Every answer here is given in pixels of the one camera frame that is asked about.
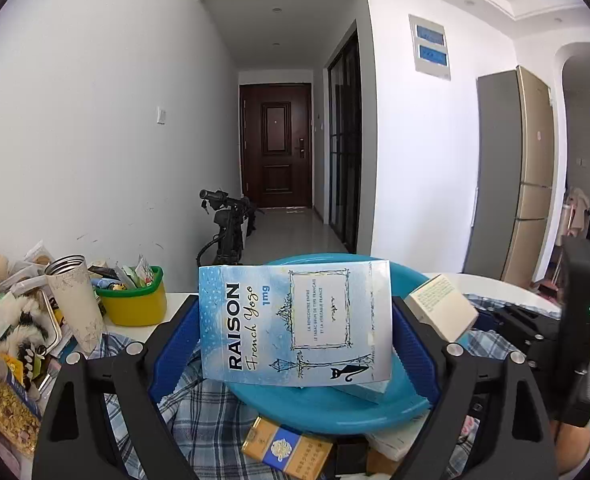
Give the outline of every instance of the screw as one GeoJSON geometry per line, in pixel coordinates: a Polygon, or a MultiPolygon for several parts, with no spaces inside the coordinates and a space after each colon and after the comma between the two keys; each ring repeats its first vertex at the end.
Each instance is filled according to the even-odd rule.
{"type": "Polygon", "coordinates": [[[517,363],[518,365],[521,365],[526,360],[526,358],[521,352],[510,352],[510,360],[514,363],[517,363]]]}
{"type": "Polygon", "coordinates": [[[457,343],[450,343],[448,346],[446,346],[446,352],[448,352],[450,355],[453,355],[454,357],[459,357],[464,353],[464,349],[457,343]]]}
{"type": "Polygon", "coordinates": [[[79,359],[81,359],[81,355],[79,355],[79,352],[72,352],[70,354],[67,355],[66,357],[66,362],[69,365],[75,365],[79,362],[79,359]]]}
{"type": "Polygon", "coordinates": [[[129,344],[126,347],[126,353],[129,355],[137,355],[141,354],[141,351],[144,349],[144,345],[139,341],[135,341],[134,343],[129,344]]]}

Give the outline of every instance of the paper cup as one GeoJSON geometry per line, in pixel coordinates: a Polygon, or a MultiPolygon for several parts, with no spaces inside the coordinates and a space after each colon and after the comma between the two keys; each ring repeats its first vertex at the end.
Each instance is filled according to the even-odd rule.
{"type": "Polygon", "coordinates": [[[102,337],[104,320],[97,307],[86,259],[81,254],[60,258],[52,262],[45,273],[75,339],[89,354],[102,337]]]}

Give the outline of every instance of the stuffed animal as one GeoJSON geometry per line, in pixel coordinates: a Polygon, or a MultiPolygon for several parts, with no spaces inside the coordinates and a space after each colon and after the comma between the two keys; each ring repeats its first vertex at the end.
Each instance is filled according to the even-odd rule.
{"type": "Polygon", "coordinates": [[[46,354],[46,344],[54,338],[54,329],[48,314],[43,311],[34,298],[20,296],[13,304],[12,319],[14,327],[0,340],[0,352],[18,359],[24,365],[24,387],[39,369],[38,360],[46,354]]]}

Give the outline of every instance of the tiled floor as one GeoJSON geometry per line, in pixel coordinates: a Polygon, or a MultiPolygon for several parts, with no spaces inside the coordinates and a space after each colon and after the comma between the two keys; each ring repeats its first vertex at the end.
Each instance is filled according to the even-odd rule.
{"type": "Polygon", "coordinates": [[[309,253],[345,253],[333,230],[311,209],[268,209],[257,214],[256,227],[246,240],[245,265],[259,265],[286,256],[309,253]]]}

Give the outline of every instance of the refrigerator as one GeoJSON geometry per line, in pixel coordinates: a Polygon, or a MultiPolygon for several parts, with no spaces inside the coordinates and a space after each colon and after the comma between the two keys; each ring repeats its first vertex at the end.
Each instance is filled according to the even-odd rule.
{"type": "Polygon", "coordinates": [[[552,198],[550,90],[522,66],[480,77],[477,89],[478,187],[463,271],[527,288],[552,198]]]}

